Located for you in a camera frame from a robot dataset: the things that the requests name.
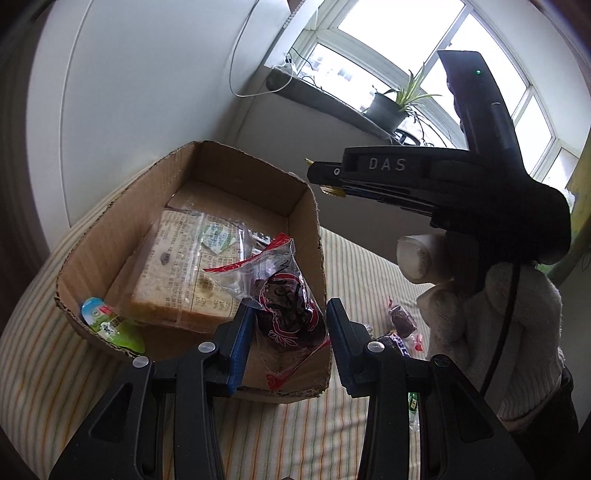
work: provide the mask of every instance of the white cable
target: white cable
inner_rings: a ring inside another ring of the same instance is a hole
[[[236,40],[236,43],[234,44],[234,50],[232,51],[232,59],[230,60],[230,72],[229,72],[229,74],[228,74],[228,84],[229,84],[229,86],[230,86],[230,91],[232,92],[232,94],[233,94],[234,96],[237,96],[237,97],[239,97],[239,98],[257,97],[257,96],[259,96],[259,95],[265,95],[266,93],[277,93],[277,92],[279,92],[280,90],[283,90],[285,87],[287,87],[287,86],[290,84],[290,82],[291,82],[291,79],[292,79],[292,78],[294,77],[294,75],[295,75],[295,71],[294,71],[294,64],[293,64],[293,60],[292,60],[292,58],[291,58],[291,54],[290,54],[290,53],[287,53],[287,54],[285,54],[285,58],[286,58],[286,59],[287,59],[287,58],[289,58],[289,59],[290,59],[291,73],[289,74],[289,75],[290,75],[290,79],[287,81],[287,83],[286,83],[286,84],[285,84],[283,87],[281,87],[281,88],[278,88],[277,90],[269,90],[269,91],[267,91],[267,92],[253,93],[253,94],[251,94],[251,95],[240,95],[240,94],[236,93],[236,92],[234,91],[234,89],[232,88],[232,67],[233,67],[233,65],[234,65],[234,57],[236,56],[236,50],[238,49],[238,44],[240,43],[240,39],[242,38],[242,34],[244,33],[244,31],[245,31],[245,29],[246,29],[246,26],[248,25],[248,21],[251,19],[252,13],[254,12],[254,10],[255,10],[256,6],[259,4],[259,2],[260,2],[260,1],[261,1],[261,0],[256,0],[256,1],[255,1],[255,3],[254,3],[254,5],[252,6],[251,10],[248,12],[248,16],[246,17],[246,21],[245,21],[245,22],[244,22],[244,24],[242,25],[242,28],[241,28],[241,30],[240,30],[240,33],[238,34],[238,39]],[[273,65],[273,67],[271,68],[271,70],[274,70],[274,69],[280,69],[281,67],[284,67],[286,64],[287,64],[287,61],[285,61],[285,62],[283,63],[283,65]]]

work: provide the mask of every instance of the metal screw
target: metal screw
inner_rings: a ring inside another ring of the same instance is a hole
[[[146,365],[148,365],[150,362],[150,359],[145,356],[145,355],[140,355],[134,358],[134,361],[131,362],[131,364],[135,367],[135,368],[143,368]]]
[[[382,342],[369,342],[368,343],[368,350],[373,353],[380,353],[383,352],[385,346]]]
[[[433,361],[435,362],[435,365],[437,365],[438,367],[449,367],[449,360],[447,360],[446,358],[440,357],[440,356],[436,356]]]
[[[213,342],[203,342],[197,348],[201,353],[211,353],[216,349],[216,344]]]

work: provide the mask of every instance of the knit glove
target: knit glove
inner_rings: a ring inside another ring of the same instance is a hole
[[[480,390],[503,324],[512,265],[494,265],[486,275],[485,288],[462,300],[449,280],[441,238],[401,238],[399,266],[413,283],[436,283],[417,299],[431,329],[428,358],[437,353],[449,356]],[[485,397],[510,430],[526,427],[560,386],[564,367],[558,347],[561,308],[560,294],[546,276],[523,265],[508,341],[494,376],[496,385],[493,380],[489,387],[499,400],[491,402]],[[517,339],[513,346],[511,338]],[[510,350],[514,357],[507,361]]]

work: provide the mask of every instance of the window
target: window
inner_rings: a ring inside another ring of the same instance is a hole
[[[550,167],[543,183],[562,190],[570,180],[579,159],[568,150],[561,148],[556,160]]]
[[[515,126],[523,165],[531,173],[545,152],[552,134],[535,97],[529,101],[523,115]]]
[[[405,14],[411,4],[416,21]],[[359,0],[338,28],[417,73],[463,7],[460,0]]]
[[[479,51],[514,120],[525,168],[538,180],[550,175],[560,143],[543,103],[508,47],[468,0],[324,0],[294,48],[309,61],[296,60],[300,77],[360,111],[374,91],[404,85],[408,71],[417,73],[425,64],[421,88],[441,96],[420,104],[425,122],[408,118],[401,128],[417,138],[424,132],[429,144],[456,148],[466,148],[466,141],[437,50]]]
[[[351,107],[365,110],[377,90],[384,93],[388,85],[342,55],[316,45],[298,77],[321,88]]]

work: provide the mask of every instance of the bed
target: bed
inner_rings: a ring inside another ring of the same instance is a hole
[[[122,365],[75,333],[53,299],[56,275],[67,253],[111,197],[62,240],[22,296],[0,338],[0,425],[42,480]],[[374,335],[389,331],[387,303],[393,298],[417,321],[426,350],[428,327],[415,300],[429,286],[409,283],[395,264],[325,229],[322,242],[327,297],[340,297],[349,317],[370,324]],[[346,394],[334,362],[329,388],[319,398],[289,405],[216,399],[226,477],[354,480],[367,406],[368,399],[354,400]],[[172,480],[172,409],[168,412],[164,479]],[[411,432],[409,478],[419,478],[418,466],[418,435]]]

